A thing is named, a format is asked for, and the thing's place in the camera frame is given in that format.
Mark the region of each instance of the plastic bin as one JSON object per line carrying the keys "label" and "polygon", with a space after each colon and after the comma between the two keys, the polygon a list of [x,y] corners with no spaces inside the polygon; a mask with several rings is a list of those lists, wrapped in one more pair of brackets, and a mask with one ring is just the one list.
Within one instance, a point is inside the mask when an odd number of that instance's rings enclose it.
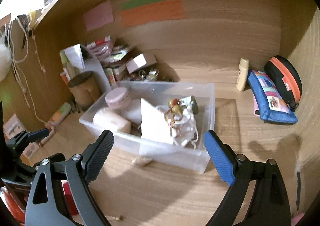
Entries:
{"label": "plastic bin", "polygon": [[[196,97],[199,114],[195,115],[199,140],[196,149],[183,148],[166,143],[158,143],[126,133],[114,133],[114,146],[123,151],[139,155],[140,146],[148,149],[148,156],[155,161],[176,165],[203,173],[210,160],[204,147],[204,133],[214,129],[214,84],[172,83],[172,82],[118,82],[118,86],[126,87],[132,99],[145,98],[154,106],[165,105],[173,98]],[[92,124],[95,113],[106,107],[103,94],[80,118],[91,133],[98,138],[103,128]]]}

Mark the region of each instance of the sticky note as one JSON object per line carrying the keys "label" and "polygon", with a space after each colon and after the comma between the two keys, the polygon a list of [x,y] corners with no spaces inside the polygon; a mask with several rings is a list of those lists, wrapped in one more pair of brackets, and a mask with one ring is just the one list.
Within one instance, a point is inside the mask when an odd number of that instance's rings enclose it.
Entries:
{"label": "sticky note", "polygon": [[87,32],[114,21],[110,1],[100,4],[84,14]]}
{"label": "sticky note", "polygon": [[147,5],[154,2],[160,2],[165,0],[129,0],[122,4],[121,8],[122,10],[132,9],[135,7]]}
{"label": "sticky note", "polygon": [[182,0],[151,3],[120,12],[121,25],[130,27],[151,21],[184,19]]}

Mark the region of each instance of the pink card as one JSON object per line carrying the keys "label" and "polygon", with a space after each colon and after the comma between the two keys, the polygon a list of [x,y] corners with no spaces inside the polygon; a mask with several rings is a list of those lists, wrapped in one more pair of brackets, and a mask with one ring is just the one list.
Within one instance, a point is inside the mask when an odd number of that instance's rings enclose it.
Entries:
{"label": "pink card", "polygon": [[84,14],[83,18],[85,26],[87,27],[87,32],[113,22],[114,19],[110,1],[102,3],[99,6],[89,10]]}

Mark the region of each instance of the white bottle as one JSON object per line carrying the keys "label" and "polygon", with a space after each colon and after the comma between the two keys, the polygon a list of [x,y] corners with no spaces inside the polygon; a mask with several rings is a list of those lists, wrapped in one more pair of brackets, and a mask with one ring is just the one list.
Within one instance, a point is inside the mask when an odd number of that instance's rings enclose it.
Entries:
{"label": "white bottle", "polygon": [[239,91],[243,91],[245,87],[245,83],[247,82],[247,76],[249,71],[249,59],[241,58],[239,65],[239,74],[237,80],[237,89]]}

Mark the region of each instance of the green sticky note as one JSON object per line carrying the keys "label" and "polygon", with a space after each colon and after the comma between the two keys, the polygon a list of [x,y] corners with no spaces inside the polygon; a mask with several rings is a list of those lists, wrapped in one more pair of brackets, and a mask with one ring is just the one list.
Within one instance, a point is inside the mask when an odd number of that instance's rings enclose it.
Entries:
{"label": "green sticky note", "polygon": [[132,9],[135,7],[139,7],[142,5],[147,5],[150,3],[160,2],[165,0],[129,0],[122,4],[121,8],[122,10]]}

